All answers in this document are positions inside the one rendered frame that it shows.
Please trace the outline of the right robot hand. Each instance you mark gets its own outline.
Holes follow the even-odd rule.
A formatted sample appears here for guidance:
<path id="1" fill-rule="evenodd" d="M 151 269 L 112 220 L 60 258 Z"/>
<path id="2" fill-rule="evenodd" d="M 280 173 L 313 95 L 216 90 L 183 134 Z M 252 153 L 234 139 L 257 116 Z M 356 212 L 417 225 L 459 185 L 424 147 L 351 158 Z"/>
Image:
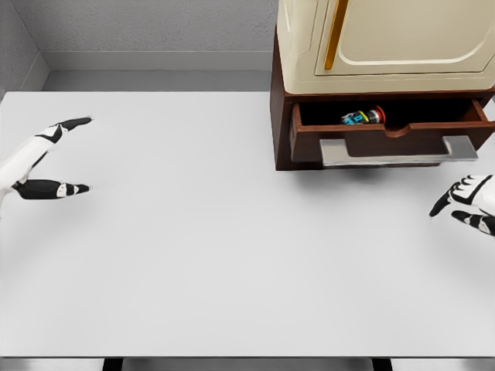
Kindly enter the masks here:
<path id="1" fill-rule="evenodd" d="M 495 175 L 467 175 L 453 183 L 429 212 L 437 216 L 452 203 L 476 207 L 481 214 L 454 210 L 451 216 L 482 233 L 495 237 Z"/>

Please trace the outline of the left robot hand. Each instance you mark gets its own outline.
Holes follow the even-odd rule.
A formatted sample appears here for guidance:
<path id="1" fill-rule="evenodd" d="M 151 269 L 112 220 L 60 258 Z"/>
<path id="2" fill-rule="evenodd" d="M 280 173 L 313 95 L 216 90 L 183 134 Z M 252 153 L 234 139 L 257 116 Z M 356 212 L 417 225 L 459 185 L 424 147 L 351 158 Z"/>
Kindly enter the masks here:
<path id="1" fill-rule="evenodd" d="M 13 191 L 27 200 L 62 199 L 89 192 L 88 185 L 49 179 L 30 179 L 29 174 L 66 133 L 90 122 L 92 122 L 91 117 L 82 117 L 50 125 L 26 139 L 0 162 L 0 205 Z"/>

